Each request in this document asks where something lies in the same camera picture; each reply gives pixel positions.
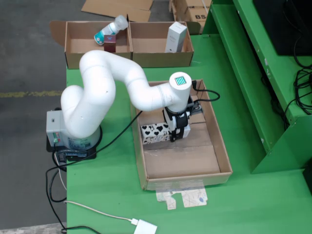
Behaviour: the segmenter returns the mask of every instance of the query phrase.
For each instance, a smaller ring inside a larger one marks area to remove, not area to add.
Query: white bottle
[[[125,30],[128,27],[128,21],[122,15],[115,18],[115,21],[107,25],[101,31],[94,35],[94,40],[97,44],[104,44],[104,35],[116,35],[120,30]]]

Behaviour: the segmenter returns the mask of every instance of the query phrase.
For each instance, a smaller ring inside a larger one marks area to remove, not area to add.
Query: green table
[[[206,187],[207,206],[184,208],[180,194],[175,210],[157,202],[154,191],[142,191],[137,174],[132,129],[95,160],[68,167],[67,198],[103,212],[143,219],[166,233],[303,233],[312,228],[312,197],[301,170],[252,175],[265,154],[257,129],[235,78],[219,35],[192,36],[191,67],[144,69],[148,80],[168,80],[183,71],[204,79],[208,89],[221,94],[213,103],[233,175],[223,185]],[[82,85],[79,70],[67,70],[67,85]],[[116,100],[102,122],[103,140],[110,142],[130,122],[130,104],[125,86],[117,82]],[[133,233],[135,226],[67,205],[68,227],[87,225],[101,233]],[[69,234],[91,233],[86,230]]]

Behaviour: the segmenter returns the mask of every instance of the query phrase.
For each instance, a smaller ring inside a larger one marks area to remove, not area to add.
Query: warehouse floor
[[[173,21],[168,0],[154,0],[150,21]],[[111,20],[81,12],[84,0],[0,0],[0,230],[57,223],[45,195],[53,166],[46,146],[46,111],[60,106],[66,84],[63,48],[51,20]],[[55,197],[66,196],[59,179]],[[62,221],[66,207],[56,204]],[[49,228],[0,233],[55,233]]]

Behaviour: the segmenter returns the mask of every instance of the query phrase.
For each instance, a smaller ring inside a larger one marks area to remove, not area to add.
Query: cardboard box
[[[165,53],[169,27],[174,22],[130,22],[132,60],[141,67],[190,66],[194,49],[187,31],[182,52]]]
[[[180,24],[179,22],[174,22],[169,27],[165,49],[166,53],[176,53],[182,51],[186,31],[187,26]]]
[[[123,15],[131,21],[148,22],[152,0],[86,0],[81,11],[103,16]]]
[[[164,82],[149,82],[151,86]],[[197,88],[206,89],[202,80]],[[191,90],[193,99],[209,99],[207,92]],[[142,144],[140,126],[163,122],[162,110],[142,112],[133,123],[136,164],[143,190],[184,189],[225,183],[233,173],[210,102],[201,102],[203,114],[191,116],[187,138],[175,142]],[[134,118],[139,110],[131,105]]]
[[[169,11],[173,12],[175,21],[185,21],[190,35],[201,34],[212,0],[170,0]]]
[[[52,21],[50,30],[53,39],[64,46],[67,67],[79,69],[81,57],[91,50],[104,50],[94,41],[94,35],[111,22],[105,21]],[[132,44],[129,29],[116,35],[116,53],[131,59]]]

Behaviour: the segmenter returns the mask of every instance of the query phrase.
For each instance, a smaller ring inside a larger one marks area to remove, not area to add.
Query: blue label
[[[102,30],[95,34],[94,39],[99,45],[102,45],[104,43],[104,34],[102,33]]]

